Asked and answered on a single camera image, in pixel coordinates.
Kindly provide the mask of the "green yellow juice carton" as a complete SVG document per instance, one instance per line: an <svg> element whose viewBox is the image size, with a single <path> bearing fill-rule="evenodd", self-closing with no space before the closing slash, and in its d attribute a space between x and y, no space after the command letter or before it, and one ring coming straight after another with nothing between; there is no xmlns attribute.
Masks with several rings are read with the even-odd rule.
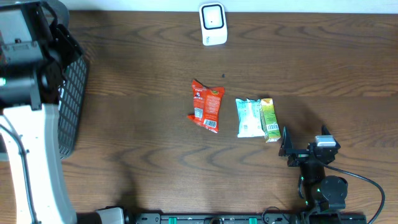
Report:
<svg viewBox="0 0 398 224"><path fill-rule="evenodd" d="M261 122L266 142L278 141L281 135L272 98L261 99Z"/></svg>

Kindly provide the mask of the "light blue snack packet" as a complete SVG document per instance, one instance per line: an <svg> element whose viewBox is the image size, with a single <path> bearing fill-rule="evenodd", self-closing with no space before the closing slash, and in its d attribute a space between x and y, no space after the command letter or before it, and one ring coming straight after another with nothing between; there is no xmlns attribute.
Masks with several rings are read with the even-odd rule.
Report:
<svg viewBox="0 0 398 224"><path fill-rule="evenodd" d="M262 129L260 100L235 99L238 111L238 138L264 137Z"/></svg>

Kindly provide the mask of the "red chips bag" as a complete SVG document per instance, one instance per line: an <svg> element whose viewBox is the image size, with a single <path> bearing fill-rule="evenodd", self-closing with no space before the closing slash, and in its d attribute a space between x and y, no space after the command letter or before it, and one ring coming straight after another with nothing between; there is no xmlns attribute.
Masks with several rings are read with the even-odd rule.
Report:
<svg viewBox="0 0 398 224"><path fill-rule="evenodd" d="M192 81L193 114L187 116L195 124L209 131L218 133L221 100L225 93L224 87L208 88L197 80Z"/></svg>

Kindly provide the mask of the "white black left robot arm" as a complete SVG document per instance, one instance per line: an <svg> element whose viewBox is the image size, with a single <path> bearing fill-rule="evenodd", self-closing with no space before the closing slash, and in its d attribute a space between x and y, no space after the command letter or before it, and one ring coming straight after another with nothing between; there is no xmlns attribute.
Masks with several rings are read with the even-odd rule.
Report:
<svg viewBox="0 0 398 224"><path fill-rule="evenodd" d="M127 223L121 207L77 213L62 160L75 148L88 79L59 1L1 4L1 159L10 164L18 223Z"/></svg>

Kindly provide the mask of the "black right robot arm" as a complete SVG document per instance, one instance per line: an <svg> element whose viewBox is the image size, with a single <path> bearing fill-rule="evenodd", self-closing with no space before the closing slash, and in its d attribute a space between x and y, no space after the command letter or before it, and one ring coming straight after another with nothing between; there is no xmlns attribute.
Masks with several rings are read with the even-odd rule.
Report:
<svg viewBox="0 0 398 224"><path fill-rule="evenodd" d="M299 196L306 202L303 211L289 218L289 223L342 223L339 211L346 207L347 181L335 175L327 176L325 167L335 160L340 145L322 126L306 149L294 148L287 128L284 128L279 156L288 159L289 167L300 168Z"/></svg>

